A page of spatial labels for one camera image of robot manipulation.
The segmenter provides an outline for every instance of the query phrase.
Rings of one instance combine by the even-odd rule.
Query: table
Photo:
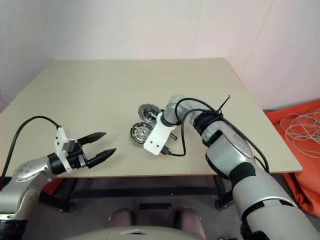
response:
[[[223,58],[190,60],[54,60],[27,85],[1,113],[1,160],[7,157],[12,138],[26,119],[52,118],[77,138],[107,132],[84,146],[89,158],[110,148],[115,154],[92,169],[79,169],[63,177],[199,176],[216,173],[205,161],[206,147],[192,126],[186,126],[185,157],[153,155],[134,146],[131,127],[140,122],[138,107],[151,103],[164,108],[170,97],[182,94],[218,108],[265,154],[271,173],[301,171],[263,111]],[[180,128],[174,130],[180,136]],[[54,152],[56,129],[34,120],[20,134],[7,176],[21,163]],[[173,153],[182,152],[181,138],[170,141]]]

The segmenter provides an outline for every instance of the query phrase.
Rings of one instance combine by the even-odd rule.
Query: white cable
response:
[[[287,128],[283,127],[283,122],[288,116],[296,116]],[[312,113],[297,114],[289,113],[280,121],[280,127],[285,132],[285,138],[299,152],[315,159],[320,159],[320,108]],[[319,151],[312,151],[297,146],[298,141],[313,141],[318,144]]]

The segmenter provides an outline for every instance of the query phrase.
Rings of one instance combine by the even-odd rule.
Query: gray floor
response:
[[[275,178],[288,190],[281,175]],[[193,187],[214,185],[211,177],[148,177],[148,178],[109,178],[82,180],[77,188],[130,188],[130,187]],[[238,238],[241,221],[234,205],[223,211],[214,207],[216,196],[170,196],[143,198],[91,198],[76,199],[73,213],[61,213],[39,203],[32,212],[25,230],[24,240],[55,240],[98,230],[107,225],[111,214],[120,208],[130,208],[137,212],[141,203],[171,203],[172,212],[183,206],[194,208],[202,217],[207,236],[211,240],[218,237]],[[308,215],[320,231],[320,218]]]

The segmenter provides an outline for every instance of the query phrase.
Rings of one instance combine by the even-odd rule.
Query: beige tabletop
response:
[[[84,147],[86,155],[110,148],[115,154],[92,168],[76,170],[69,177],[213,175],[205,160],[206,147],[191,125],[186,126],[185,157],[153,155],[129,139],[131,127],[140,122],[138,107],[155,104],[165,108],[170,97],[182,94],[199,98],[214,108],[231,95],[224,116],[244,132],[265,154],[270,172],[301,171],[302,167],[228,62],[222,58],[195,60],[55,60],[22,90],[1,114],[1,161],[12,138],[26,119],[35,115],[52,118],[76,138],[107,132]],[[177,142],[167,146],[181,153]],[[56,129],[36,119],[21,132],[7,176],[25,161],[54,152]]]

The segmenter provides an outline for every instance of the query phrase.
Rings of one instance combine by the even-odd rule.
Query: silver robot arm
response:
[[[80,139],[71,137],[59,127],[55,137],[55,153],[27,161],[13,173],[11,181],[0,191],[0,239],[20,239],[28,222],[29,212],[39,199],[42,188],[58,175],[78,168],[92,168],[109,158],[116,149],[105,150],[87,159],[82,146],[103,137],[96,132]]]
[[[172,128],[188,111],[208,109],[192,100],[182,101],[176,106],[181,99],[183,96],[180,95],[171,98],[157,119],[157,125]],[[205,158],[209,166],[220,176],[231,180],[233,200],[242,220],[241,234],[245,240],[320,239],[319,232],[278,182],[257,166],[247,141],[219,119],[218,112],[195,111],[190,115],[188,122],[208,147]]]

